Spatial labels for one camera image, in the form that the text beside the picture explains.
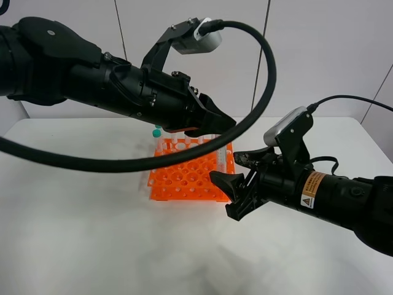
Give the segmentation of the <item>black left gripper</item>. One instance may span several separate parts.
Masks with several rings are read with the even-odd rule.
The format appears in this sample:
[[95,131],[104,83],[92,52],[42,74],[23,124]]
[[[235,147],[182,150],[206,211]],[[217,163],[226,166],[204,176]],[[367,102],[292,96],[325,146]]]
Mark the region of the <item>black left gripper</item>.
[[190,88],[190,77],[177,72],[174,76],[164,73],[163,67],[172,42],[191,33],[197,24],[177,24],[166,29],[148,51],[141,65],[144,99],[140,119],[157,124],[170,132],[184,131],[189,137],[206,133],[225,133],[236,121],[221,111],[204,93],[199,99]]

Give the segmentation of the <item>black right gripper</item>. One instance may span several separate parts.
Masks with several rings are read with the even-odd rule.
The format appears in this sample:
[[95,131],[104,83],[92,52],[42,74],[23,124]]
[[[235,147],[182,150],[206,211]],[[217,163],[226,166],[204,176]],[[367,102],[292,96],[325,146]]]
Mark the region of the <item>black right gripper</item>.
[[313,117],[305,112],[276,136],[277,146],[234,152],[235,163],[250,169],[247,176],[209,173],[213,185],[231,201],[226,206],[228,217],[239,221],[267,202],[288,204],[289,197],[298,193],[300,181],[312,170],[303,140],[312,126]]

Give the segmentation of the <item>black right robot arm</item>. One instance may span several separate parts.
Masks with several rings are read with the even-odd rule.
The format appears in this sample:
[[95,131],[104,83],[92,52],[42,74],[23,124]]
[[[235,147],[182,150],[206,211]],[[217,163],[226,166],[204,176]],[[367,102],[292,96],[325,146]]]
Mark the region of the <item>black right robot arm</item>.
[[228,217],[240,221],[273,202],[355,233],[370,248],[392,256],[392,177],[374,179],[325,174],[314,169],[303,136],[313,126],[305,108],[294,109],[263,136],[265,148],[234,152],[248,175],[212,171],[211,182],[230,200]]

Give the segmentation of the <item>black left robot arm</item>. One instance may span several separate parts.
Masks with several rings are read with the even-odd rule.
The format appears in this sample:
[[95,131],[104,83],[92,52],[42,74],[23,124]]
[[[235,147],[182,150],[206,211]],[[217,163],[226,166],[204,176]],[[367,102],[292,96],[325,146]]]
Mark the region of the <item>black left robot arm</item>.
[[170,49],[208,53],[219,45],[217,34],[198,37],[199,25],[194,18],[168,28],[136,67],[59,22],[22,18],[1,27],[1,95],[41,106],[73,100],[190,137],[223,134],[235,121],[188,75],[163,72]]

